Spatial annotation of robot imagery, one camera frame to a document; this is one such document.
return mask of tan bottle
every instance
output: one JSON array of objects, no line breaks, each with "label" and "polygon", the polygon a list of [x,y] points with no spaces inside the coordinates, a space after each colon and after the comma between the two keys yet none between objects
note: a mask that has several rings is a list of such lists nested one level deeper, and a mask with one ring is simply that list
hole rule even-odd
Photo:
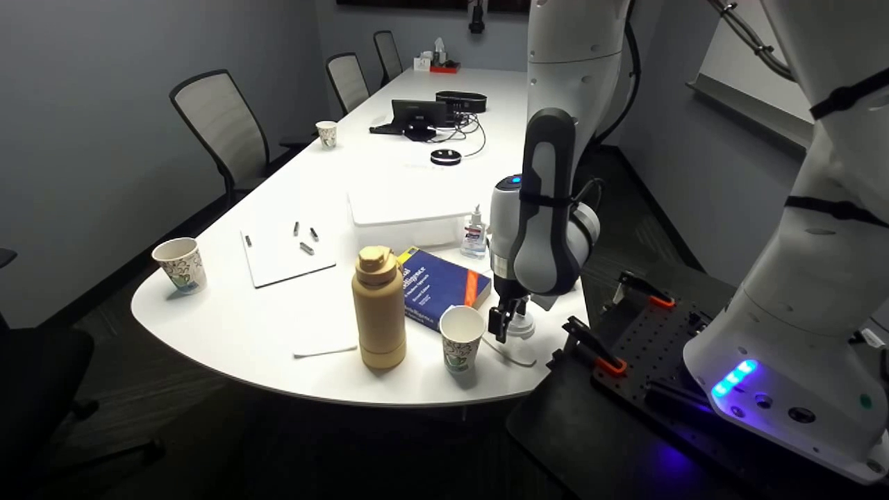
[{"label": "tan bottle", "polygon": [[362,362],[369,370],[392,370],[407,359],[403,276],[389,246],[362,246],[354,302]]}]

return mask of white cup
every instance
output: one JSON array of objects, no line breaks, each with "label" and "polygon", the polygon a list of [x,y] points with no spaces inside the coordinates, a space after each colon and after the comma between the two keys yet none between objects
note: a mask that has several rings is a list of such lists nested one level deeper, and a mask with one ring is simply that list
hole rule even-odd
[{"label": "white cup", "polygon": [[196,289],[205,281],[197,238],[167,238],[155,251],[151,251],[151,258],[155,258],[155,263],[182,292]]},{"label": "white cup", "polygon": [[414,73],[432,73],[432,66],[433,66],[433,58],[414,58]]},{"label": "white cup", "polygon": [[476,353],[483,335],[483,316],[469,305],[450,305],[439,316],[446,364],[453,371],[476,367]]},{"label": "white cup", "polygon": [[317,137],[322,139],[325,149],[335,149],[337,146],[337,123],[335,120],[317,123]]}]

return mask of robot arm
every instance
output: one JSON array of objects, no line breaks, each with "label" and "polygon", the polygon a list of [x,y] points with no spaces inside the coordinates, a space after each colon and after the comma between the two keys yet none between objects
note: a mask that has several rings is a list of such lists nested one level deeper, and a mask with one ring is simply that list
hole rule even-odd
[{"label": "robot arm", "polygon": [[526,294],[576,287],[600,224],[572,201],[576,167],[610,113],[632,0],[535,0],[529,37],[529,130],[524,176],[493,201],[493,267],[501,305],[493,330],[507,339]]},{"label": "robot arm", "polygon": [[[889,471],[886,394],[850,333],[889,296],[886,0],[765,0],[814,141],[781,224],[729,309],[683,346],[714,410],[860,484]],[[524,176],[493,201],[507,339],[526,294],[580,276],[599,217],[571,201],[579,155],[615,98],[628,0],[535,0]]]}]

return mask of white table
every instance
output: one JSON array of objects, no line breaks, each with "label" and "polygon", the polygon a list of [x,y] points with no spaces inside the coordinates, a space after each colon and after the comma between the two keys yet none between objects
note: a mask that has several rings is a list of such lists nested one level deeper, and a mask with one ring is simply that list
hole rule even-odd
[{"label": "white table", "polygon": [[[433,99],[439,88],[483,91],[489,112],[483,152],[461,167],[433,167],[428,152],[443,145],[419,145],[403,137],[368,134],[392,116],[392,98]],[[458,76],[407,73],[339,123],[339,146],[310,145],[276,177],[200,233],[208,284],[176,294],[167,276],[154,273],[133,294],[133,316],[164,345],[186,359],[285,394],[301,394],[354,405],[465,405],[530,391],[546,376],[553,351],[565,341],[565,319],[586,319],[580,284],[551,310],[530,305],[536,333],[511,339],[511,351],[536,359],[536,367],[503,362],[489,345],[479,351],[469,376],[450,376],[443,362],[439,333],[408,319],[407,362],[389,371],[369,371],[358,351],[296,359],[297,345],[325,339],[357,339],[351,276],[358,253],[349,187],[362,176],[426,177],[433,196],[437,184],[465,180],[468,208],[489,205],[493,187],[519,171],[526,134],[526,76],[461,69]],[[476,149],[480,137],[447,146]],[[311,219],[337,253],[337,267],[278,287],[253,289],[243,253],[243,228],[257,223]],[[489,263],[468,258],[458,246],[433,251],[450,260],[489,276]]]}]

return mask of conference table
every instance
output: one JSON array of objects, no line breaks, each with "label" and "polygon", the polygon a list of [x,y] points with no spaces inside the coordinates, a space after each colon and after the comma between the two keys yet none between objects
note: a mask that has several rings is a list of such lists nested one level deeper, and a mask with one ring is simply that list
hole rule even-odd
[{"label": "conference table", "polygon": [[[433,99],[443,88],[487,95],[487,112],[479,113],[483,134],[453,137],[446,145],[369,134],[374,124],[392,120],[392,99]],[[468,214],[480,205],[487,214],[496,184],[519,171],[526,116],[526,73],[403,73],[339,120],[335,149],[311,141],[197,235],[204,287],[176,292],[155,270],[132,299],[133,316],[196,364],[250,385],[322,403],[472,405],[535,391],[567,339],[562,330],[567,316],[586,323],[580,284],[549,310],[529,305],[536,328],[530,339],[508,339],[503,346],[487,333],[476,370],[461,376],[447,371],[439,333],[411,319],[407,319],[407,359],[389,371],[368,370],[357,351],[351,292],[358,246],[368,245],[368,233],[358,238],[354,223],[354,195],[365,187],[365,195],[376,191],[378,202],[403,205],[403,212],[439,201],[461,202]],[[433,167],[432,149],[439,146],[461,149],[465,160]],[[243,245],[244,228],[293,228],[297,219],[319,233],[335,267],[257,289]],[[489,258],[469,258],[458,245],[428,251],[493,276]],[[480,314],[496,302],[499,292],[479,305]]]}]

